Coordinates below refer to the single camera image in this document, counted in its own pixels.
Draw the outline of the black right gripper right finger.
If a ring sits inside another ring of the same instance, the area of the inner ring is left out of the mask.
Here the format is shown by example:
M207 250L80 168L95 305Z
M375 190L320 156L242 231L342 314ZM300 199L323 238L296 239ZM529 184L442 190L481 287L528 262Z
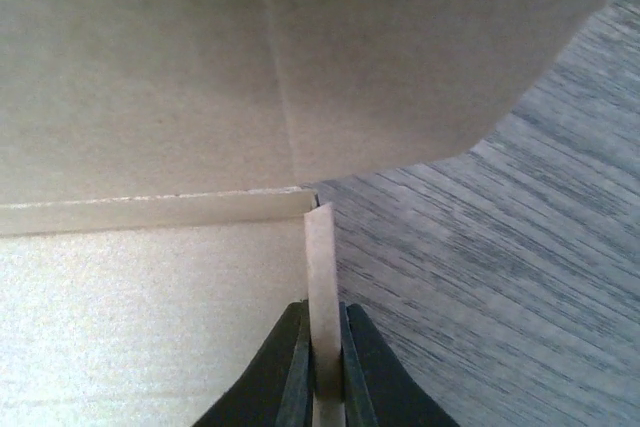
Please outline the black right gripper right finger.
M348 426L456 426L403 367L359 304L340 305Z

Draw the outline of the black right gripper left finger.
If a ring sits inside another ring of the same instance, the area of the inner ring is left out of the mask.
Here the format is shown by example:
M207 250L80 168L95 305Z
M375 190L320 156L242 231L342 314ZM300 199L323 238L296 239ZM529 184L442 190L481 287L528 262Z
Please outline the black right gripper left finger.
M306 301L289 304L236 382L197 426L310 426L313 363Z

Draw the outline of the cardboard box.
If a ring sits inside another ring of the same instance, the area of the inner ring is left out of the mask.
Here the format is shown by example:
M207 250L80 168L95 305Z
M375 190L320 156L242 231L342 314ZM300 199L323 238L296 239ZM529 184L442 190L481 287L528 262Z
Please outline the cardboard box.
M464 426L639 422L639 0L1 0L1 422L188 426L306 286Z

